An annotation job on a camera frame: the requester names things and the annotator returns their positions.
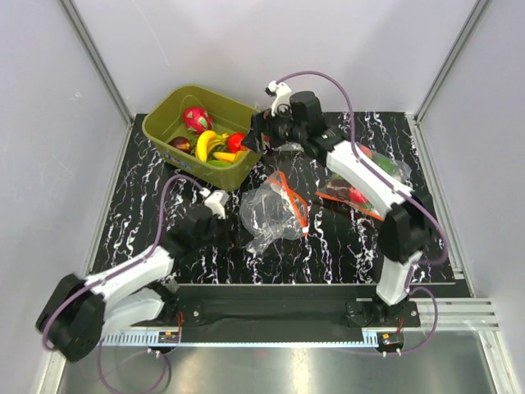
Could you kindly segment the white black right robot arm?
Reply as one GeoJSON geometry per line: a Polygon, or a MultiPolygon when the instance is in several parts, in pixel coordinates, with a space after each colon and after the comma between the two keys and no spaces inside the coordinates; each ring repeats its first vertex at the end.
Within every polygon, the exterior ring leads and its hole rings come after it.
{"type": "Polygon", "coordinates": [[[252,115],[244,147],[261,153],[299,144],[304,152],[354,186],[383,219],[377,245],[383,256],[372,301],[363,307],[370,322],[391,325],[409,300],[409,276],[432,238],[429,194],[416,194],[374,163],[339,128],[328,126],[321,103],[312,91],[291,92],[284,84],[266,89],[272,105],[252,115]]]}

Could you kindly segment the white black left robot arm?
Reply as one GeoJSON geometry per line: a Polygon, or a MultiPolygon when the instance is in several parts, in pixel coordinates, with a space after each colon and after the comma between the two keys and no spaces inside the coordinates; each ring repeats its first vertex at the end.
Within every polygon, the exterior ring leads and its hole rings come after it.
{"type": "Polygon", "coordinates": [[[134,258],[95,275],[64,276],[35,323],[43,347],[77,362],[105,337],[136,323],[171,323],[176,297],[160,280],[200,250],[230,247],[231,219],[228,208],[201,204],[134,258]]]}

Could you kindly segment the green fake starfruit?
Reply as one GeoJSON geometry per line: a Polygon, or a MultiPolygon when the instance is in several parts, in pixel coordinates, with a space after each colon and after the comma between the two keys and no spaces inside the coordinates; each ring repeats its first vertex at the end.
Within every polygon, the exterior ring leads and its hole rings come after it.
{"type": "Polygon", "coordinates": [[[214,167],[231,167],[232,166],[232,163],[230,162],[227,162],[225,160],[216,160],[216,159],[207,161],[207,164],[209,164],[210,166],[214,166],[214,167]]]}

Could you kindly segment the clear orange-zip fruit bag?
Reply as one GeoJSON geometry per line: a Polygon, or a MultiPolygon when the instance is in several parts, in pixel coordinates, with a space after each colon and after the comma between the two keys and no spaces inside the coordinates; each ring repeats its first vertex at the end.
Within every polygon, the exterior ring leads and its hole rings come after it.
{"type": "Polygon", "coordinates": [[[275,171],[256,189],[242,194],[239,217],[253,239],[245,246],[263,254],[274,241],[308,235],[308,204],[290,188],[282,171],[275,171]]]}

